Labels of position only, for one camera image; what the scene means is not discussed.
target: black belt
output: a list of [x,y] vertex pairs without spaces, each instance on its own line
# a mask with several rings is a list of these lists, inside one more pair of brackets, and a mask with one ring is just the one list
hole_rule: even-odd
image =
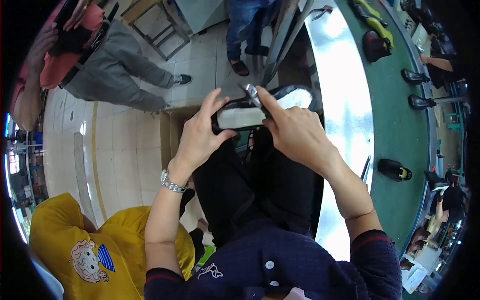
[[75,65],[68,71],[67,75],[63,78],[63,80],[59,83],[60,88],[64,88],[78,73],[80,69],[84,67],[85,62],[87,59],[100,47],[102,44],[103,39],[107,36],[107,31],[110,29],[109,22],[103,22],[98,30],[97,34],[95,35],[92,44],[88,47],[82,54],[82,56],[77,60]]

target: hand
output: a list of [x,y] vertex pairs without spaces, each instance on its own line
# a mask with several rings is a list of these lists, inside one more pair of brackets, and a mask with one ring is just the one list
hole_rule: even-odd
[[56,23],[46,26],[40,30],[30,51],[27,54],[26,62],[28,75],[39,79],[45,66],[45,54],[53,47],[58,37],[58,29],[55,29]]
[[424,64],[430,63],[429,57],[426,56],[426,55],[424,55],[424,54],[420,54],[420,60],[421,60],[421,62],[424,63]]
[[223,130],[218,135],[212,132],[212,115],[229,101],[228,97],[217,99],[220,91],[218,88],[210,92],[200,111],[183,126],[177,155],[168,165],[168,174],[173,183],[186,183],[193,171],[207,161],[224,141],[237,134],[233,130]]
[[263,124],[273,136],[273,145],[286,157],[326,177],[340,154],[328,140],[318,114],[298,106],[284,110],[264,88],[257,86],[261,103],[272,115]]
[[85,11],[87,10],[90,0],[79,0],[77,6],[73,10],[72,16],[63,26],[63,30],[69,31],[70,29],[76,29],[80,26],[80,23],[85,17]]

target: navy sweater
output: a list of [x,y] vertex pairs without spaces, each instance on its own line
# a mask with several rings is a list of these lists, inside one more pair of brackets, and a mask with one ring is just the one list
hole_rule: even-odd
[[350,260],[336,262],[312,239],[262,224],[218,249],[188,281],[164,268],[149,270],[144,297],[260,300],[298,287],[312,300],[401,298],[400,264],[383,231],[359,235]]

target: window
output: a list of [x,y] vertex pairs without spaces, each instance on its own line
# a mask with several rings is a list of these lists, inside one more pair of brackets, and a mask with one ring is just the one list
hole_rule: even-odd
[[18,162],[18,154],[14,155],[13,151],[10,151],[8,154],[8,158],[10,160],[10,174],[15,174],[20,171],[20,163]]

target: sweater button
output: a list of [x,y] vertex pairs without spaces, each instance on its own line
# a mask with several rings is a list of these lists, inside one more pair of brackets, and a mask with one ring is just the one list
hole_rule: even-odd
[[265,268],[267,268],[269,270],[273,269],[274,266],[275,266],[275,263],[272,262],[272,261],[268,261],[268,262],[265,263]]

